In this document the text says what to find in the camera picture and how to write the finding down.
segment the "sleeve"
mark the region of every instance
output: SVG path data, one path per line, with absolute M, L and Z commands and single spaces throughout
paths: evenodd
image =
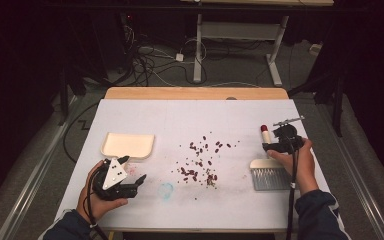
M 38 240 L 78 240 L 89 239 L 91 228 L 89 223 L 74 210 L 65 210 Z
M 339 218 L 339 205 L 332 194 L 314 190 L 295 204 L 299 215 L 298 239 L 351 239 Z

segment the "black cable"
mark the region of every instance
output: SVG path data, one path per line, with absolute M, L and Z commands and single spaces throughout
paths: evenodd
M 187 70 L 186 70 L 186 68 L 183 67 L 183 66 L 171 66 L 171 67 L 168 67 L 168 68 L 166 68 L 166 69 L 163 69 L 163 70 L 157 72 L 156 74 L 160 74 L 160 73 L 162 73 L 162 72 L 164 72 L 164 71 L 167 71 L 167 70 L 169 70 L 169 69 L 171 69 L 171 68 L 175 68 L 175 67 L 183 69 L 183 72 L 185 73 L 185 79 L 186 79 L 186 82 L 189 83 Z
M 97 232 L 94 232 L 92 236 L 89 236 L 89 239 L 90 240 L 94 240 L 96 238 L 96 236 L 98 235 Z
M 288 138 L 290 150 L 292 152 L 292 176 L 291 176 L 291 188 L 289 191 L 289 208 L 288 208 L 288 228 L 286 231 L 286 240 L 291 239 L 293 228 L 293 216 L 294 216 L 294 201 L 295 201 L 295 187 L 296 176 L 298 169 L 298 157 L 295 154 L 295 149 L 292 145 L 291 139 Z
M 165 64 L 163 64 L 163 65 L 154 66 L 154 68 L 165 67 L 165 66 L 168 66 L 168 65 L 170 65 L 170 64 L 174 64 L 174 63 L 178 63 L 178 61 L 172 61 L 172 62 L 169 62 L 169 63 L 165 63 Z
M 142 56 L 142 57 L 146 60 L 145 63 L 149 69 L 155 68 L 155 61 L 152 58 L 146 57 L 146 56 Z
M 83 211 L 86 213 L 86 216 L 88 217 L 88 218 L 90 218 L 89 217 L 89 210 L 88 209 L 86 209 L 86 200 L 87 200 L 87 197 L 85 197 L 85 199 L 83 199 Z
M 121 82 L 124 82 L 127 80 L 133 72 L 133 66 L 129 66 L 129 68 L 126 70 L 123 76 L 119 77 L 117 80 L 115 80 L 112 84 L 114 84 L 115 87 L 117 87 L 117 84 L 120 84 Z
M 239 48 L 239 50 L 236 50 L 236 51 L 232 50 L 231 52 L 242 52 L 242 51 L 246 51 L 246 50 L 255 50 L 261 45 L 262 42 L 263 42 L 262 40 L 255 40 L 249 46 L 245 46 L 245 47 L 242 47 L 240 45 L 241 44 L 249 44 L 249 43 L 244 43 L 244 42 L 236 42 L 235 43 L 235 42 L 228 42 L 228 41 L 222 41 L 222 42 L 218 42 L 218 43 L 225 44 L 229 47 Z
M 62 137 L 62 146 L 64 148 L 64 152 L 65 154 L 67 155 L 67 157 L 73 162 L 73 163 L 77 163 L 77 160 L 74 159 L 74 157 L 72 157 L 70 155 L 70 153 L 68 152 L 68 149 L 67 149 L 67 146 L 66 146 L 66 139 L 67 139 L 67 135 L 68 135 L 68 132 L 70 131 L 71 127 L 73 126 L 74 123 L 77 122 L 77 120 L 86 112 L 88 111 L 89 109 L 91 109 L 92 107 L 94 106 L 98 106 L 99 105 L 99 102 L 97 103 L 94 103 L 92 105 L 90 105 L 89 107 L 87 107 L 85 110 L 83 110 L 79 115 L 77 115 L 76 118 L 74 118 L 74 120 L 70 123 L 70 125 L 68 125 L 68 128 L 67 128 L 67 131 L 65 131 L 64 133 L 64 136 Z
M 272 64 L 273 63 L 267 62 L 267 65 L 265 65 L 267 67 L 263 71 L 261 71 L 259 74 L 257 74 L 257 76 L 255 76 L 255 80 L 256 80 L 256 84 L 255 85 L 258 86 L 258 76 L 263 75 L 265 72 L 267 72 L 270 69 L 270 65 L 272 65 Z
M 95 229 L 95 231 L 101 236 L 101 238 L 103 240 L 108 240 L 108 237 L 105 235 L 104 231 L 102 231 L 102 229 L 96 223 L 96 219 L 93 216 L 92 204 L 91 204 L 91 200 L 90 200 L 90 196 L 93 194 L 90 192 L 90 190 L 92 188 L 92 182 L 95 179 L 96 175 L 99 173 L 99 170 L 100 170 L 100 168 L 93 171 L 93 173 L 91 174 L 91 176 L 89 178 L 89 182 L 87 184 L 87 194 L 86 194 L 86 198 L 85 198 L 87 201 L 88 211 L 87 212 L 85 211 L 85 212 L 86 212 L 86 215 L 89 217 L 90 224 L 93 227 L 93 229 Z
M 224 42 L 218 42 L 218 41 L 215 41 L 215 40 L 212 40 L 212 39 L 207 39 L 207 40 L 212 41 L 214 43 L 218 43 L 219 45 L 222 45 L 223 47 L 226 48 L 225 49 L 226 52 L 224 53 L 224 56 L 219 57 L 219 58 L 211 58 L 211 56 L 209 54 L 211 51 L 223 51 L 223 49 L 211 49 L 210 47 L 208 47 L 208 43 L 206 43 L 205 46 L 207 46 L 207 47 L 205 47 L 205 49 L 206 49 L 206 58 L 207 59 L 212 60 L 212 61 L 220 61 L 220 60 L 223 60 L 223 59 L 229 57 L 229 55 L 230 55 L 230 47 L 229 47 L 228 44 L 226 44 Z
M 135 66 L 135 69 L 133 72 L 133 75 L 135 78 L 134 84 L 136 84 L 136 86 L 137 85 L 143 86 L 142 83 L 145 82 L 146 83 L 145 87 L 148 87 L 149 86 L 149 77 L 150 77 L 148 75 L 148 69 L 150 69 L 152 71 L 153 66 L 151 64 L 149 64 L 147 61 L 145 61 L 145 60 L 147 60 L 146 58 L 145 58 L 145 60 L 143 60 L 139 53 L 135 56 L 135 60 L 138 62 L 136 64 L 136 66 L 140 66 L 140 67 L 142 67 L 142 69 L 141 69 L 141 71 L 136 70 L 136 66 Z M 140 77 L 143 75 L 145 75 L 145 79 L 139 81 Z

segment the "table leg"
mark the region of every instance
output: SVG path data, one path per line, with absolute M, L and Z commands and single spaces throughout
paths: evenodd
M 195 53 L 195 66 L 193 71 L 193 81 L 195 83 L 201 82 L 201 64 L 202 64 L 202 52 L 201 52 L 201 40 L 202 40 L 202 14 L 198 14 L 198 20 L 196 23 L 196 53 Z
M 274 49 L 272 54 L 267 54 L 267 64 L 269 65 L 269 70 L 273 79 L 273 83 L 276 87 L 282 86 L 282 80 L 280 79 L 279 71 L 276 67 L 276 56 L 282 43 L 283 34 L 285 33 L 286 24 L 288 23 L 289 16 L 283 16 L 282 22 L 277 30 L 276 40 L 274 42 Z

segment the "person's hand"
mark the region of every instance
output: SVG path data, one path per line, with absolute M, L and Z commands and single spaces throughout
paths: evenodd
M 299 149 L 297 182 L 301 191 L 301 195 L 319 189 L 316 178 L 314 176 L 314 157 L 310 149 L 313 143 L 309 139 L 302 139 L 304 146 Z M 285 155 L 274 150 L 268 150 L 267 154 L 278 160 L 289 174 L 292 174 L 292 155 Z
M 103 161 L 101 160 L 95 165 L 95 167 L 92 168 L 92 170 L 90 170 L 86 179 L 86 184 L 83 187 L 82 191 L 80 192 L 79 202 L 77 203 L 77 208 L 76 208 L 77 212 L 89 223 L 90 223 L 90 219 L 85 212 L 85 211 L 88 211 L 87 201 L 85 200 L 87 196 L 87 185 L 89 183 L 89 179 L 92 173 L 96 169 L 98 169 L 102 164 L 103 164 Z M 105 200 L 101 200 L 98 196 L 96 196 L 96 194 L 92 194 L 90 196 L 90 204 L 92 206 L 92 214 L 95 217 L 95 221 L 98 221 L 99 219 L 101 219 L 105 215 L 105 213 L 107 213 L 108 211 L 121 207 L 123 205 L 126 205 L 127 203 L 128 201 L 125 198 L 119 198 L 114 201 L 105 201 Z

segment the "dark background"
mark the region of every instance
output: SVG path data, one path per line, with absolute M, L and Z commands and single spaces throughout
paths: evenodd
M 65 15 L 47 11 L 39 2 L 0 0 L 0 185 L 29 140 L 52 114 L 51 100 L 58 93 L 61 69 L 77 64 L 92 74 L 105 76 L 108 65 L 97 50 L 99 39 L 90 38 L 99 26 L 94 25 L 93 16 L 78 14 L 68 22 Z M 352 7 L 368 2 L 372 1 L 335 4 Z M 346 68 L 338 67 L 339 74 L 310 90 L 330 96 L 337 77 L 344 77 L 345 93 L 384 165 L 384 1 L 373 3 L 369 16 L 341 17 L 333 26 L 329 18 L 317 21 L 309 16 L 291 17 L 284 41 L 324 42 L 310 81 L 348 60 L 342 65 Z M 160 23 L 166 26 L 161 31 L 154 20 L 153 14 L 139 14 L 135 24 L 154 38 L 174 45 L 194 33 L 194 22 L 191 24 L 188 16 L 160 17 Z M 75 84 L 79 79 L 73 73 L 68 81 Z

